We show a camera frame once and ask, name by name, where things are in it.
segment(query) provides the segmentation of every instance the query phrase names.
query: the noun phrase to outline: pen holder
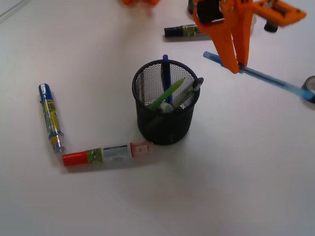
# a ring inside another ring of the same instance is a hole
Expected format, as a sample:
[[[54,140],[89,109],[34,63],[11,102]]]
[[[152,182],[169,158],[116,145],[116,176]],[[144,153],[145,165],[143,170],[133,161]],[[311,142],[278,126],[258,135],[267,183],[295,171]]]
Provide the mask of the pen holder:
[[[132,81],[132,93],[136,100],[137,121],[141,134],[150,142],[170,145],[181,140],[188,132],[200,89],[179,108],[170,113],[151,111],[148,106],[164,93],[161,65],[163,60],[152,61],[141,67]],[[169,60],[171,84],[185,78],[183,84],[172,93],[175,98],[193,81],[195,73],[184,64]]]

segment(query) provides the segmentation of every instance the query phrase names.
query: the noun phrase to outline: blue pen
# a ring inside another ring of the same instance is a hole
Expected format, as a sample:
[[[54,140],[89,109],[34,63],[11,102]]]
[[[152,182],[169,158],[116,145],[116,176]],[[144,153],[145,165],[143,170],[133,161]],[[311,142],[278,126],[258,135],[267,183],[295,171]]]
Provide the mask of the blue pen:
[[[224,67],[222,61],[220,60],[219,56],[218,55],[215,55],[213,53],[209,53],[209,52],[204,52],[203,56],[209,60],[212,60],[216,63],[219,63],[221,66]],[[242,64],[239,64],[240,66],[240,72],[241,74],[248,74],[250,76],[253,76],[257,79],[260,79],[262,81],[265,81],[267,83],[270,83],[274,86],[278,86],[282,89],[285,89],[289,92],[292,92],[306,100],[311,100],[314,96],[314,93],[312,93],[311,91],[307,91],[307,90],[304,90],[300,87],[297,87],[295,85],[292,85],[288,82],[285,82],[285,81],[282,81],[282,80],[279,80],[279,79],[276,79],[272,76],[269,76],[269,75],[266,75],[264,73],[261,73],[259,71],[256,71],[256,70],[253,70],[253,69],[250,69],[246,66],[243,66]]]
[[[163,63],[162,63],[162,83],[164,92],[171,87],[171,70],[170,64],[167,55],[163,55]],[[172,102],[172,95],[170,95],[166,100],[167,103]]]

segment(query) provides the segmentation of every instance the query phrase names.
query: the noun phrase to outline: orange plastic tool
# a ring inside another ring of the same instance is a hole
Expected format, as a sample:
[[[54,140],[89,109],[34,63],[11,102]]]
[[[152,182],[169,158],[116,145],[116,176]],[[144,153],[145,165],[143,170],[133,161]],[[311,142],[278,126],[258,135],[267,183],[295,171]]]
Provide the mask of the orange plastic tool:
[[[238,63],[244,66],[248,63],[254,13],[281,27],[294,24],[306,16],[305,12],[280,0],[220,0],[223,18],[201,23],[197,16],[197,3],[200,1],[204,0],[194,0],[193,19],[202,33],[211,36],[222,63],[234,74],[239,72]]]

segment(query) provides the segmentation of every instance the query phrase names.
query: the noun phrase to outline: green pen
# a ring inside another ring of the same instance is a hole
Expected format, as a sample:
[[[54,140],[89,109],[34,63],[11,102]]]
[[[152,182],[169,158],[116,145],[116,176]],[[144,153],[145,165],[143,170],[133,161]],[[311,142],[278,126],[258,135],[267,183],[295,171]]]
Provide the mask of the green pen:
[[[176,89],[178,89],[184,82],[184,78],[176,81],[171,87],[169,87],[160,97],[158,97],[150,106],[151,111],[156,111],[161,103],[167,99]]]

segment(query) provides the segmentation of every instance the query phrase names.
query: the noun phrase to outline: orange marker cap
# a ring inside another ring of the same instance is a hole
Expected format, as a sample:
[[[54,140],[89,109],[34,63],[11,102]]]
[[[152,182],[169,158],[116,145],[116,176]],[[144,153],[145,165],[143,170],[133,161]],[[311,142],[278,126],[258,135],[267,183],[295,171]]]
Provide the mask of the orange marker cap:
[[[65,166],[88,164],[88,153],[87,151],[82,151],[65,154],[63,155],[63,163]]]

